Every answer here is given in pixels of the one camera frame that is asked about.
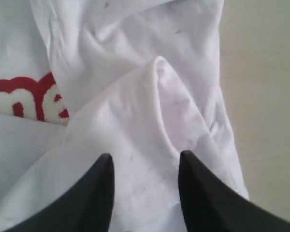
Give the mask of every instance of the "beige floor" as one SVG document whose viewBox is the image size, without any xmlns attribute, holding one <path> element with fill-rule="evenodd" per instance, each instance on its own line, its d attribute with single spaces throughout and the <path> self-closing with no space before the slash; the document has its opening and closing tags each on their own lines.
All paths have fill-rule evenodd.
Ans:
<svg viewBox="0 0 290 232">
<path fill-rule="evenodd" d="M 290 221 L 290 0 L 226 0 L 221 85 L 251 200 Z"/>
</svg>

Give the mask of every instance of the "printed logo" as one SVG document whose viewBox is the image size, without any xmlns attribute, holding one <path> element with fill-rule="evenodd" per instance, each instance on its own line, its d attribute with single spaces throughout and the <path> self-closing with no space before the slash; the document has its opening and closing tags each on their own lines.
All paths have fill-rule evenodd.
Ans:
<svg viewBox="0 0 290 232">
<path fill-rule="evenodd" d="M 51 72 L 39 82 L 29 77 L 0 80 L 0 113 L 60 124 L 69 121 Z"/>
</svg>

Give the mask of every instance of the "wrinkled cloth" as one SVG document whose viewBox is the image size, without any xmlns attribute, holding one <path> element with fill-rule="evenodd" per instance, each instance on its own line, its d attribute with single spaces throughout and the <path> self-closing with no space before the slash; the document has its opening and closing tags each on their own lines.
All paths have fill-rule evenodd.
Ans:
<svg viewBox="0 0 290 232">
<path fill-rule="evenodd" d="M 248 198 L 219 86 L 222 5 L 31 1 L 70 121 L 54 129 L 49 138 L 56 142 L 10 181 L 13 187 L 2 188 L 0 230 L 66 192 L 102 153 L 115 165 L 112 232 L 175 231 L 174 224 L 186 231 L 177 188 L 182 150 Z"/>
</svg>

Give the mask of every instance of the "floor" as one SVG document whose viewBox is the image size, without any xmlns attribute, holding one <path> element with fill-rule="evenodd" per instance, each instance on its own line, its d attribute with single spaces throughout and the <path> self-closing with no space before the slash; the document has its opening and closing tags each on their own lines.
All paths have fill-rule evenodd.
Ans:
<svg viewBox="0 0 290 232">
<path fill-rule="evenodd" d="M 221 85 L 252 202 L 290 221 L 290 0 L 226 0 Z"/>
</svg>

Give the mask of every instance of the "white t-shirt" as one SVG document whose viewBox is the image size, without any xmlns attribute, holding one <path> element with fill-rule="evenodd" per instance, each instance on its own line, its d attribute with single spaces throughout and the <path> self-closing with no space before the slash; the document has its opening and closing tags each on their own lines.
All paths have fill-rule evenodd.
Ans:
<svg viewBox="0 0 290 232">
<path fill-rule="evenodd" d="M 193 151 L 248 197 L 219 86 L 222 4 L 33 0 L 30 8 L 21 0 L 9 8 L 0 40 L 15 39 L 6 41 L 0 54 L 12 68 L 9 73 L 0 67 L 0 79 L 25 76 L 39 83 L 53 76 L 55 81 L 47 82 L 52 85 L 35 101 L 43 117 L 24 103 L 31 96 L 24 91 L 0 93 L 8 96 L 0 101 L 0 113 L 67 126 L 0 115 L 0 126 L 11 134 L 30 127 L 19 143 L 17 136 L 10 138 L 22 149 L 12 154 L 9 148 L 0 158 L 0 172 L 17 173 L 0 186 L 0 230 L 50 204 L 105 152 L 114 158 L 116 177 L 110 231 L 175 231 L 174 223 L 185 231 L 177 188 L 182 150 Z M 9 20 L 10 14 L 18 21 Z M 18 57 L 21 46 L 25 52 Z M 12 156 L 25 164 L 13 166 Z"/>
</svg>

